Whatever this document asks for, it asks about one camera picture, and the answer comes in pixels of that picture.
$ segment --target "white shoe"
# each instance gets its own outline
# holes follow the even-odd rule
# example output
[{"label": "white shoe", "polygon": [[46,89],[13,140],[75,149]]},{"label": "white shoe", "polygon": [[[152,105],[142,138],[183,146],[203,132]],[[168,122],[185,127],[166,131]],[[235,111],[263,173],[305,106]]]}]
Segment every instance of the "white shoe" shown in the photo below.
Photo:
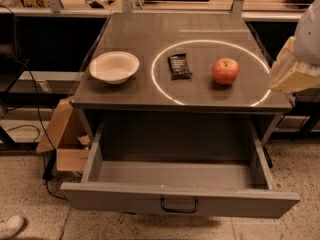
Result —
[{"label": "white shoe", "polygon": [[14,215],[0,221],[0,239],[8,239],[22,228],[24,218],[20,215]]}]

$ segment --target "cardboard box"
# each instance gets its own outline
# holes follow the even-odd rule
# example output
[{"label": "cardboard box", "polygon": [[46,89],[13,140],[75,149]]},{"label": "cardboard box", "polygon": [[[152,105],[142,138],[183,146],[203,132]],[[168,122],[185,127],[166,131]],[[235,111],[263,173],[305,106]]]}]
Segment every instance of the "cardboard box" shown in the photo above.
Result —
[{"label": "cardboard box", "polygon": [[36,152],[41,154],[56,149],[58,171],[82,172],[89,155],[89,150],[84,149],[80,142],[86,139],[83,137],[86,131],[70,101],[71,97],[59,102]]}]

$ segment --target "tiled floor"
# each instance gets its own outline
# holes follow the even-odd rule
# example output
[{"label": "tiled floor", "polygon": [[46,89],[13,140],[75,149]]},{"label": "tiled floor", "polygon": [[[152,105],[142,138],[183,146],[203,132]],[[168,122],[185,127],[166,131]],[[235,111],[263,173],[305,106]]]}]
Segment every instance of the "tiled floor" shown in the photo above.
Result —
[{"label": "tiled floor", "polygon": [[[6,118],[8,129],[23,121]],[[28,124],[37,125],[36,117]],[[24,127],[15,138],[33,140],[36,132]],[[208,240],[319,240],[320,239],[320,141],[270,141],[272,174],[279,191],[298,192],[301,201],[278,220],[130,215],[115,212],[80,211],[68,201],[48,194],[42,180],[44,163],[34,152],[0,152],[0,219],[22,214],[23,230],[15,239],[208,239]],[[63,181],[76,175],[55,173],[48,189],[63,197]]]}]

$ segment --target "bowl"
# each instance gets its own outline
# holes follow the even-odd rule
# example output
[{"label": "bowl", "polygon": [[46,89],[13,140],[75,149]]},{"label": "bowl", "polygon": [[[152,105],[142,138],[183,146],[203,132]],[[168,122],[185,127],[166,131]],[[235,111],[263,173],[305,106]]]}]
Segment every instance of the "bowl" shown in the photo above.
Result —
[{"label": "bowl", "polygon": [[90,74],[108,84],[121,84],[137,72],[139,60],[127,52],[108,52],[95,58],[89,66]]}]

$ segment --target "drawer handle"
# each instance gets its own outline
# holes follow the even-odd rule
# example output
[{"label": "drawer handle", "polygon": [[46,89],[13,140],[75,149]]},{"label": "drawer handle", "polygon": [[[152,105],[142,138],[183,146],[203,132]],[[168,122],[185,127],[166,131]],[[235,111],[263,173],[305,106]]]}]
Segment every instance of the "drawer handle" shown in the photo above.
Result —
[{"label": "drawer handle", "polygon": [[165,212],[175,212],[175,213],[195,213],[198,211],[198,200],[194,200],[194,207],[190,210],[187,209],[174,209],[174,208],[167,208],[164,205],[164,198],[161,198],[161,209]]}]

